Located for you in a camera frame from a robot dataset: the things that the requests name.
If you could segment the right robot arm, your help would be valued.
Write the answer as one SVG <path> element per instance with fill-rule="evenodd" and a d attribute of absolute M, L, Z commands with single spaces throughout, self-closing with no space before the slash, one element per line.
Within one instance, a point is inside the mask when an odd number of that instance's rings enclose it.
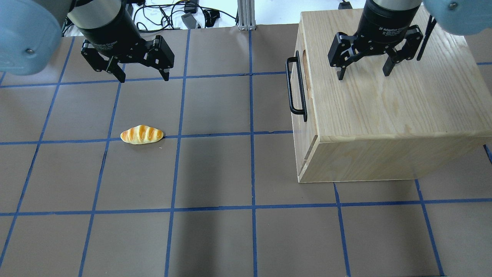
<path fill-rule="evenodd" d="M 342 80 L 363 57 L 386 54 L 383 73 L 423 56 L 435 26 L 453 35 L 474 35 L 491 28 L 490 0 L 367 0 L 353 35 L 336 33 L 327 58 Z"/>

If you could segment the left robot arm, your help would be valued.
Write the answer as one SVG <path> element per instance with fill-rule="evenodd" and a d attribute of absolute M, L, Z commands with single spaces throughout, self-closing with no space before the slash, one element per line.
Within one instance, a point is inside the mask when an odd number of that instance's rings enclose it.
<path fill-rule="evenodd" d="M 1 71 L 32 75 L 46 68 L 68 18 L 85 36 L 81 55 L 96 72 L 121 83 L 120 64 L 139 63 L 169 80 L 175 55 L 161 35 L 144 40 L 124 0 L 2 0 Z"/>

